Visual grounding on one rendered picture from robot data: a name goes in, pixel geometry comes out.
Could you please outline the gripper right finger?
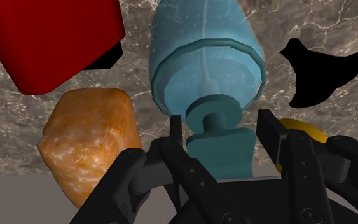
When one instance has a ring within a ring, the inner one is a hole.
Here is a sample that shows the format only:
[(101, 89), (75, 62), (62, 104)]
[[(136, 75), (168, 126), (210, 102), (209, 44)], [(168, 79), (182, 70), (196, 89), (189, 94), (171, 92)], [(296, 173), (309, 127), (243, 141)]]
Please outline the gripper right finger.
[(281, 165), (288, 198), (279, 208), (286, 212), (273, 224), (358, 224), (358, 140), (329, 137), (324, 145), (333, 155), (350, 161), (347, 175), (335, 183), (323, 176), (314, 140), (304, 131), (287, 129), (268, 109), (258, 111), (256, 134), (269, 157)]

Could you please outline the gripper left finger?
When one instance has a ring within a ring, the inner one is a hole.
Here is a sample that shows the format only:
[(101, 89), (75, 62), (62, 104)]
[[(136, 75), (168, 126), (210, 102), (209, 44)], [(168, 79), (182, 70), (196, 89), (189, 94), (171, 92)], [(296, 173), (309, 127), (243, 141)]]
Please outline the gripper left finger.
[(134, 224), (151, 190), (167, 185), (177, 208), (168, 224), (251, 224), (206, 168), (182, 147), (180, 117), (148, 152), (122, 151), (69, 224)]

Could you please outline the yellow round object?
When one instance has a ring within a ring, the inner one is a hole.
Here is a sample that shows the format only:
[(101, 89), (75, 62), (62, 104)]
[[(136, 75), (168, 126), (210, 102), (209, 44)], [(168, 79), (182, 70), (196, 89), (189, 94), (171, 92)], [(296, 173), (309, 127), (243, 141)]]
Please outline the yellow round object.
[(326, 143), (328, 139), (328, 136), (323, 131), (301, 120), (281, 118), (279, 122), (287, 129), (288, 133), (291, 133), (293, 130), (300, 130), (306, 132), (313, 140), (320, 143)]

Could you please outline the orange marbled block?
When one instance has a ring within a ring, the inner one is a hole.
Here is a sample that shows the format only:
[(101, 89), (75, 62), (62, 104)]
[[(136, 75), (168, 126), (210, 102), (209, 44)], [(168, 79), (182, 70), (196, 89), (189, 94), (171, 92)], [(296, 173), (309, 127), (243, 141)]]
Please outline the orange marbled block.
[(117, 88), (82, 88), (58, 101), (38, 143), (59, 187), (80, 208), (118, 154), (141, 148), (130, 96)]

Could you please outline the black curved object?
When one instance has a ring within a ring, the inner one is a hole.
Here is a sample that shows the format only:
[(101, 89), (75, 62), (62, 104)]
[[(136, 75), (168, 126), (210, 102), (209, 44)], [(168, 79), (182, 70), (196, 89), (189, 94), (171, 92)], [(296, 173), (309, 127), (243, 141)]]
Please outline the black curved object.
[(311, 51), (298, 38), (292, 38), (280, 54), (296, 74), (296, 91), (289, 102), (292, 108), (316, 106), (358, 75), (358, 52), (345, 57), (328, 55)]

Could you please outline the blue spray bottle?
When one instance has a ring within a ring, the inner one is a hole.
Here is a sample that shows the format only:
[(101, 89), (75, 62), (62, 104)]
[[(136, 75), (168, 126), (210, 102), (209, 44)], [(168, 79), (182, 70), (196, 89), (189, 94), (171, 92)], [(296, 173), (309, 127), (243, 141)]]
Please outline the blue spray bottle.
[(149, 74), (159, 109), (192, 131), (188, 154), (216, 179), (251, 178), (256, 133), (239, 123), (266, 74), (263, 49), (237, 0), (160, 0)]

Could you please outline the red block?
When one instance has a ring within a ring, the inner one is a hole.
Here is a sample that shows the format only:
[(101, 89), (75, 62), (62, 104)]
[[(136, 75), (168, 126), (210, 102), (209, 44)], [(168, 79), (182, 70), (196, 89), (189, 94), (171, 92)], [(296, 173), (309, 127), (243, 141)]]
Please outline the red block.
[(112, 68), (124, 37), (119, 0), (0, 0), (0, 61), (24, 95)]

